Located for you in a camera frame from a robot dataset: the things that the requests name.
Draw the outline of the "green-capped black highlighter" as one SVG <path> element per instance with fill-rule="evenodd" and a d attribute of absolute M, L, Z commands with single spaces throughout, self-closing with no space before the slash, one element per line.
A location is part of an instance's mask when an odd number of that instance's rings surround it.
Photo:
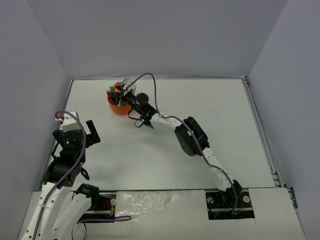
<path fill-rule="evenodd" d="M 110 87 L 109 87 L 109 91 L 110 91 L 111 93 L 114 93 L 114 92 L 115 92 L 115 87 L 114 87 L 114 86 L 110 86 Z"/>

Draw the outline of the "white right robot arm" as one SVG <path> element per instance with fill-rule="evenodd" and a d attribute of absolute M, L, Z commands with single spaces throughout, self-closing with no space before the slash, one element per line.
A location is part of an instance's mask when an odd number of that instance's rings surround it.
<path fill-rule="evenodd" d="M 152 129 L 153 123 L 159 122 L 173 128 L 182 150 L 190 157 L 202 157 L 205 163 L 213 168 L 217 189 L 222 192 L 222 202 L 229 207 L 239 202 L 242 186 L 224 170 L 210 146 L 207 134 L 194 117 L 181 119 L 174 115 L 163 114 L 159 110 L 156 96 L 155 106 L 152 106 L 147 94 L 143 92 L 135 94 L 135 88 L 127 84 L 116 83 L 106 91 L 106 94 L 107 99 L 115 107 L 129 106 L 129 112 L 136 112 L 139 117 L 132 119 L 141 122 L 142 125 Z"/>

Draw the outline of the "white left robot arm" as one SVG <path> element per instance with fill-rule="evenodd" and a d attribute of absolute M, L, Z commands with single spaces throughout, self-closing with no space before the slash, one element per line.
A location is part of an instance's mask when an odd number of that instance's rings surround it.
<path fill-rule="evenodd" d="M 53 155 L 41 187 L 37 206 L 22 235 L 23 240 L 67 240 L 74 226 L 88 209 L 101 203 L 97 186 L 83 183 L 75 191 L 67 209 L 60 213 L 65 199 L 78 175 L 86 180 L 90 177 L 83 165 L 86 149 L 100 143 L 100 136 L 92 120 L 86 121 L 90 133 L 86 133 L 78 120 L 64 117 L 62 129 L 53 136 L 61 146 L 59 155 Z"/>

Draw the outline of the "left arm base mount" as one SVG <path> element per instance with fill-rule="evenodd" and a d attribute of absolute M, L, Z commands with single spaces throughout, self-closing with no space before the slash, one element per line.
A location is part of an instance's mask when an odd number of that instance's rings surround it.
<path fill-rule="evenodd" d="M 84 230 L 84 238 L 87 237 L 87 224 L 102 223 L 98 220 L 112 220 L 115 218 L 117 195 L 115 192 L 102 192 L 94 207 L 90 207 L 79 219 L 79 225 Z"/>

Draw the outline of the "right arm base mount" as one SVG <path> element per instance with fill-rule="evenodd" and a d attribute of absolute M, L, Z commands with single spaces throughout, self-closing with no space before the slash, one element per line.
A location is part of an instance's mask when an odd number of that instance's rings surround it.
<path fill-rule="evenodd" d="M 231 200 L 227 200 L 227 197 L 220 191 L 206 191 L 208 219 L 213 221 L 255 218 L 251 197 L 247 189 L 239 194 L 236 208 L 234 208 L 235 197 L 234 195 L 231 197 Z"/>

